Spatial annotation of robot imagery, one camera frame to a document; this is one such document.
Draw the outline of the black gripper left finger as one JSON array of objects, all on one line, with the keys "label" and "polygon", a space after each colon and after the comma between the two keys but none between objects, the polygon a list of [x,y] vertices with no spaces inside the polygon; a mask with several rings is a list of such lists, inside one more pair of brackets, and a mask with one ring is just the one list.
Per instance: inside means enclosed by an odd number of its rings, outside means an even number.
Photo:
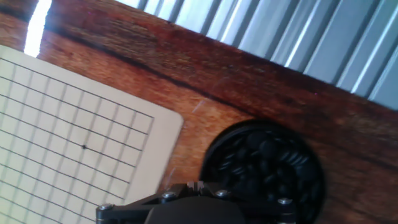
[{"label": "black gripper left finger", "polygon": [[127,205],[104,203],[96,208],[96,224],[144,223],[149,212],[158,205],[195,195],[195,182],[174,184],[169,189]]}]

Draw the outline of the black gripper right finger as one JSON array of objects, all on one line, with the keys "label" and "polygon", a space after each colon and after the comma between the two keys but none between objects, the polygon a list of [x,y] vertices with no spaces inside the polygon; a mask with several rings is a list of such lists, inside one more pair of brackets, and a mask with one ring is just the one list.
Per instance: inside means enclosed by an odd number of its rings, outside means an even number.
[{"label": "black gripper right finger", "polygon": [[247,221],[254,223],[296,223],[297,208],[290,198],[278,198],[271,202],[256,197],[248,197],[241,193],[222,188],[214,182],[198,181],[195,183],[195,194],[209,197],[237,206]]}]

